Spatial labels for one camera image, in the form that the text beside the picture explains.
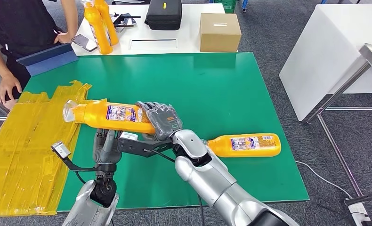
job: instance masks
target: yellow plastic sheet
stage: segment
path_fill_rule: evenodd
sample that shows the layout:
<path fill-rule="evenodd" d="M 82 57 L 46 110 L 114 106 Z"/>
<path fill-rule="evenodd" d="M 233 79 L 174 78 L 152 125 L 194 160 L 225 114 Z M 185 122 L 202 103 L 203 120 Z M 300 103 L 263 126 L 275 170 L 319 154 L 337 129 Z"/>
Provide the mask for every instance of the yellow plastic sheet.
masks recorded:
<path fill-rule="evenodd" d="M 56 213 L 68 168 L 50 146 L 62 141 L 74 151 L 80 126 L 64 122 L 62 110 L 68 100 L 85 103 L 90 87 L 73 81 L 52 99 L 21 95 L 0 128 L 0 216 Z"/>

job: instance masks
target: person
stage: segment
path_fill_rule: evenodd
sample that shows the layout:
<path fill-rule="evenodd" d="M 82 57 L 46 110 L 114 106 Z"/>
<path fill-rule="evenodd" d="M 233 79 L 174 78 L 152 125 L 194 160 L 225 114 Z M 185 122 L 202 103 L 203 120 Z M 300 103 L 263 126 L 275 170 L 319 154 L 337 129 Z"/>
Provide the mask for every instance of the person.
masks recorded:
<path fill-rule="evenodd" d="M 16 60 L 61 43 L 69 43 L 78 30 L 75 0 L 61 0 L 67 32 L 57 27 L 42 0 L 0 0 L 1 52 L 0 102 L 11 109 L 30 79 L 27 69 Z"/>

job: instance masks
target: smartphone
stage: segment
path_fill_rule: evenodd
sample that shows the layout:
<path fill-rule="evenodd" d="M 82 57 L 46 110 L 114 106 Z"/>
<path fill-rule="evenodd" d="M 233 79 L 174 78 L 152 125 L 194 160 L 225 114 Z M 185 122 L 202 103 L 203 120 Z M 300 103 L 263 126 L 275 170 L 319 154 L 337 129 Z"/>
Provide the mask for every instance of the smartphone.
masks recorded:
<path fill-rule="evenodd" d="M 77 36 L 75 36 L 72 41 L 81 46 L 82 48 L 84 48 L 85 50 L 87 50 L 88 52 L 91 52 L 95 49 L 97 49 L 97 44 L 94 40 L 90 40 L 88 38 L 86 38 L 85 36 L 81 35 L 81 34 L 78 34 Z"/>

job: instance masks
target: clear bottle cap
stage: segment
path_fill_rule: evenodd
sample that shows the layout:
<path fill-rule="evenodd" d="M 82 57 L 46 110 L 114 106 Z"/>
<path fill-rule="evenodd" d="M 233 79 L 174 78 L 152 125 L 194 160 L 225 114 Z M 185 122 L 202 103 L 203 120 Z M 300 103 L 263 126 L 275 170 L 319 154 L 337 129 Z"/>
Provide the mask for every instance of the clear bottle cap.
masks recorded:
<path fill-rule="evenodd" d="M 78 104 L 73 100 L 69 100 L 66 104 L 64 104 L 63 118 L 65 122 L 71 122 L 75 120 L 73 109 L 76 108 L 76 106 L 78 106 Z"/>
<path fill-rule="evenodd" d="M 95 0 L 81 0 L 84 7 L 93 7 L 95 5 Z"/>

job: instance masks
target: human hand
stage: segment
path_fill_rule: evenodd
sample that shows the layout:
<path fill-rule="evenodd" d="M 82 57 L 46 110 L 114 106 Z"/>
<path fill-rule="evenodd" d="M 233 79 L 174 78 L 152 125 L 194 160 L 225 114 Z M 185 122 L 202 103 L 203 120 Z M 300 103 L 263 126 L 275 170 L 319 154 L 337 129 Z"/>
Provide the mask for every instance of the human hand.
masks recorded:
<path fill-rule="evenodd" d="M 136 102 L 143 109 L 155 129 L 155 139 L 166 140 L 174 132 L 183 129 L 182 120 L 171 105 L 157 102 Z"/>
<path fill-rule="evenodd" d="M 14 100 L 13 97 L 13 87 L 16 87 L 19 93 L 22 93 L 21 84 L 14 75 L 9 72 L 7 75 L 2 76 L 0 83 L 0 102 L 6 103 L 6 93 L 11 100 Z"/>
<path fill-rule="evenodd" d="M 73 36 L 70 35 L 68 32 L 65 32 L 65 33 L 59 33 L 57 35 L 57 37 L 54 39 L 54 44 L 56 44 L 57 42 L 60 42 L 60 43 L 71 43 L 72 42 L 72 39 Z"/>

